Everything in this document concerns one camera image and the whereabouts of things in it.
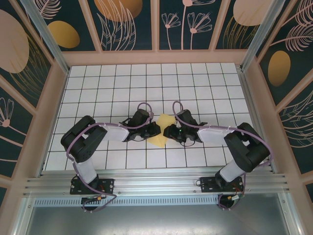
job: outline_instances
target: black grid line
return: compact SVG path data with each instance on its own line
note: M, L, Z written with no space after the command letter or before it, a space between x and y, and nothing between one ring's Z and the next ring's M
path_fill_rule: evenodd
M211 75L211 74L223 74L223 73L209 73L208 71L207 71L207 73L203 73L203 72L201 72L201 73L194 73L195 71L194 71L194 68L192 67L192 64L190 64L189 63L189 65L190 65L190 68L191 68L191 73L187 73L187 74L178 74L178 64L173 64L173 67L172 67L172 69L174 69L174 65L175 65L175 68L176 68L176 74L163 74L163 71L162 71L162 65L160 64L159 66L160 66L160 68L161 68L161 71L160 71L160 74L154 74L154 76L160 76L161 77L161 86L160 85L158 85L157 87L151 87L151 86L147 86L147 77L148 77L148 75L147 75L147 65L145 65L145 67L146 67L146 72L145 72L145 74L140 74L140 75L131 75L131 72L132 72L132 66L131 66L131 71L130 71L130 74L126 74L126 75L118 75L118 76L116 76L116 73L117 73L117 69L118 69L118 67L117 66L115 66L115 75L107 75L107 76L101 76L101 74L99 75L99 76L86 76L86 71L87 71L87 66L85 67L85 74L84 74L84 76L71 76L70 78L75 78L75 77L81 77L82 79L83 79L83 82L82 82L82 87L81 87L81 89L68 89L67 87L68 87L68 82L67 82L67 85L66 85L66 88L65 88L65 90L66 91L70 91L70 90L79 90L80 91L80 96L79 96L79 100L78 100L78 102L71 102L71 103L65 103L64 102L64 100L65 100L65 93L64 93L64 96L62 97L62 102L61 102L61 108L60 108L60 111L59 111L59 115L60 115L60 112L61 112L61 109L62 109L62 106L63 105L65 105L65 104L72 104L72 105L75 105L75 104L77 104L77 109L76 109L76 114L74 115L73 114L73 117L71 117L71 113L70 112L68 112L68 116L69 117L60 117L60 116L58 116L57 117L57 121L56 121L56 124L55 124L55 127L54 127L54 130L53 130L53 137L51 138L51 146L50 146L50 148L49 148L49 154L47 155L47 160L46 160L46 162L45 162L45 169L46 169L46 167L47 167L47 163L48 163L48 158L49 158L49 155L50 155L50 152L59 152L59 151L51 151L52 150L52 144L53 144L53 140L55 139L55 135L56 134L58 134L58 135L62 135L62 134L64 134L64 133L61 133L61 132L65 132L65 127L63 127L63 126L60 126L61 127L61 129L60 129L60 131L59 131L59 133L56 133L56 128L57 128L57 125L58 125L58 123L59 123L59 121L60 121L60 119L66 119L66 118L74 118L75 119L75 123L77 122L77 120L79 120L81 117L78 117L78 111L79 111L79 105L81 104L81 103L86 103L85 105L87 105L87 103L89 103L90 105L94 105L94 109L93 109L93 117L95 118L95 119L97 119L97 118L110 118L110 121L112 121L114 118L120 118L120 117L126 117L126 116L128 116L129 117L129 115L130 115L130 104L131 104L131 102L143 102L143 100L132 100L131 101L131 89L132 88L143 88L143 89L145 89L145 92L146 92L146 95L145 95L145 101L146 102L162 102L162 111L163 111L163 113L164 113L164 111L165 111L165 108L169 108L169 107L167 107L167 105L169 105L169 103L171 102L171 101L175 101L175 100L170 100L170 99L167 99L167 100L164 100L164 88L170 88L170 87L172 87L172 88L176 88L177 87L177 90L178 90L178 94L179 94L179 101L181 101L181 102L184 102L184 101L188 101L188 102L192 102L192 101L195 101L196 103L197 103L197 109L194 111L194 112L192 112L192 115L193 116L195 116L195 115L197 115L197 117L199 117L199 120L200 121L202 121L202 118L200 118L200 116L201 115L214 115L215 117L216 117L216 120L217 120L217 123L219 124L219 120L218 120L218 114L217 114L217 112L216 112L216 107L215 107L215 102L214 102L214 100L229 100L229 102L231 101L231 100L237 100L237 99L241 99L241 100L244 100L245 98L231 98L230 96L229 96L229 91L228 91L228 88L227 87L241 87L240 85L227 85L226 84L226 82L225 82L225 85L219 85L218 87L226 87L226 89L227 89L227 94L228 94L228 99L227 98L223 98L223 99L215 99L214 97L213 97L213 92L212 92L212 90L211 90L211 94L212 94L212 98L210 98L210 99L199 99L199 97L197 96L197 92L196 92L196 87L207 87L208 89L209 88L211 88L211 87L216 87L216 86L212 86L212 84L210 83L210 79L209 79L209 76L208 76L208 80L209 80L209 85L206 85L206 86L195 86L195 80L194 80L194 75L196 74L196 75L203 75L203 74L205 74L205 75ZM167 85L167 86L164 86L164 83L163 83L163 77L164 77L164 75L166 75L166 76L170 76L170 75L172 75L172 76L176 76L176 78L177 78L177 86L171 86L171 84L169 84L169 85ZM193 86L192 86L192 83L191 84L187 84L187 85L189 85L189 86L180 86L179 85L179 75L188 75L188 76L192 76L192 79L193 79ZM142 86L140 83L136 83L137 85L135 85L135 87L132 87L132 84L131 84L131 82L132 82L132 76L142 76L142 77L144 77L143 78L143 80L145 79L145 81L146 81L146 84L145 84L145 86ZM94 87L95 88L83 88L83 86L84 86L84 82L86 82L87 80L88 80L88 78L89 77L98 77L99 79L98 79L98 84L96 84L96 82L95 81L93 81L93 84L94 84ZM112 88L108 88L108 87L106 87L106 86L101 86L101 88L99 88L100 87L100 79L101 79L101 77L110 77L110 86L112 86L113 85L113 87ZM129 80L129 87L128 88L120 88L120 87L118 87L118 88L116 88L115 87L115 82L116 82L116 78L117 77L129 77L130 78L130 80ZM195 91L195 99L188 99L188 97L185 99L185 100L181 100L181 90L180 90L180 88L181 87L184 87L184 88L192 88L193 87L193 89L194 89L194 91ZM148 88L159 88L159 89L162 89L162 100L148 100L148 96L147 96L147 89ZM101 102L97 102L97 97L98 97L98 94L99 94L99 92L100 92L100 90L103 90L102 92L105 92L104 90L107 90L107 89L112 89L113 91L112 91L112 100L111 101L101 101ZM117 91L117 89L127 89L127 90L129 90L129 96L128 97L126 97L125 98L125 101L114 101L113 100L113 97L114 97L114 93L115 93L115 91ZM81 101L81 99L82 99L82 94L83 94L83 91L84 90L95 90L95 94L96 94L96 100L94 101L94 102L85 102L85 100L84 100L84 102L82 102ZM213 101L213 105L214 105L214 110L215 110L215 112L214 113L208 113L208 114L200 114L199 113L199 109L200 109L200 103L198 104L198 100L212 100ZM127 103L128 104L128 113L126 114L125 113L125 115L123 114L123 113L121 113L121 116L120 115L118 115L118 116L112 116L112 111L113 111L113 105L114 105L114 103L116 103L116 102L119 102L119 103ZM107 105L104 105L104 106L108 106L108 109L107 109L107 111L108 111L108 114L107 114L107 116L100 116L100 115L97 115L96 114L96 112L95 112L95 108L96 108L96 104L100 104L100 103L107 103ZM235 123L237 123L237 120L236 120L236 118L235 118L235 114L249 114L249 112L248 111L244 111L244 112L241 112L241 113L234 113L234 111L233 111L233 105L232 105L232 103L230 102L230 105L231 105L231 111L232 111L232 113L231 112L229 112L229 113L223 113L223 115L226 115L226 114L231 114L232 116L233 116L233 118L234 118L234 120L235 120ZM147 142L145 143L146 144L146 148L138 148L138 149L135 149L135 150L145 150L145 153L146 153L146 168L147 168L147 151L148 150L158 150L158 149L160 149L160 148L147 148ZM225 157L225 147L224 146L213 146L213 147L205 147L204 146L204 144L202 144L203 146L201 146L201 147L198 147L198 145L197 146L193 146L193 147L189 147L189 148L191 148L191 149L199 149L199 148L203 148L203 150L204 150L204 157L205 157L205 163L206 163L206 165L207 165L207 159L206 159L206 153L205 153L205 149L206 148L220 148L220 147L222 147L223 148L223 153L224 153L224 160L225 160L225 164L227 164L227 162L226 162L226 157ZM123 149L115 149L116 147L112 147L113 149L110 149L109 150L109 142L108 142L108 145L107 145L107 152L106 152L106 154L107 154L107 158L106 158L106 162L105 162L105 169L107 168L107 161L108 161L108 153L109 153L109 151L126 151L126 160L125 160L125 168L127 168L127 155L128 155L128 143L126 144L126 146L125 147L122 147ZM184 148L184 152L185 152L185 164L186 164L186 167L189 167L188 166L188 164L187 164L187 158L186 158L186 147L184 146L183 147ZM167 149L182 149L182 147L173 147L173 148L168 148L168 147L166 147L166 145L165 145L165 149L164 149L164 151L165 151L165 167L168 167L167 166Z

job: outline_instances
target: flower illustration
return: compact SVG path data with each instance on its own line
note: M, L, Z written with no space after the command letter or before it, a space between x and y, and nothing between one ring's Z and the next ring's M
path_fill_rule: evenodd
M8 99L8 102L5 103L4 98L0 98L0 126L10 126L10 119L12 117L13 108L14 102L12 100Z
M14 109L14 102L10 99L8 99L7 102L5 102L5 99L3 97L0 98L0 127L9 127L12 130L26 136L25 133L15 129L14 127L10 126L10 120L12 117L12 113L13 113L13 109ZM22 147L23 145L20 143L17 143L15 141L12 141L6 137L0 136L0 139L7 141L11 144L14 144L16 146Z
M195 13L188 14L188 24L191 32L190 49L192 50L192 38L195 33L203 33L212 30L212 25L210 24L211 19L209 17L210 13L203 14L199 13L195 18Z
M185 25L185 15L186 8L189 6L200 6L200 5L208 5L214 3L215 0L182 0L182 4L184 4L184 12L182 14L182 27L181 27L181 49L184 50L184 25Z
M175 14L170 13L168 14L168 16L166 13L164 13L162 14L162 20L166 27L168 46L170 47L170 50L171 50L172 48L171 48L171 43L170 43L170 37L168 35L168 29L180 26L180 21L178 21L179 18L177 16L177 13Z
M214 3L215 0L182 0L182 4L185 6L192 6L192 5L207 5Z

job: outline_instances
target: beige circle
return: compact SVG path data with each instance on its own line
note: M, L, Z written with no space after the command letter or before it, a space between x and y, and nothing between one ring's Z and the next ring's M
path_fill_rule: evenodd
M21 24L0 10L0 67L11 73L21 72L27 65L29 45Z
M80 39L77 31L64 21L54 21L48 28L59 46L74 48L79 45Z
M272 0L236 0L234 19L243 26L259 25L272 2Z
M276 87L284 83L290 71L291 61L289 55L282 50L275 52L268 65L269 82Z
M115 4L119 17L114 17L114 11L109 2L113 2ZM140 14L142 9L142 0L94 0L98 10L107 19L116 22L126 21L125 17L122 19L122 9L119 2L122 3L125 10L128 9L130 11L133 18Z

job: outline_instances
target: grid tile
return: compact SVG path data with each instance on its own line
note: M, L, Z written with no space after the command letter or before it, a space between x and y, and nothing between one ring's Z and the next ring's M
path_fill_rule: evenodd
M252 124L233 64L76 66L69 76L45 170L73 170L60 140L84 115L119 123L146 100L153 108L153 121L162 113L173 115L173 101L181 100L198 123ZM232 160L228 148L220 144L188 140L183 146L168 140L165 148L159 148L140 139L101 142L92 157L95 169L223 166Z

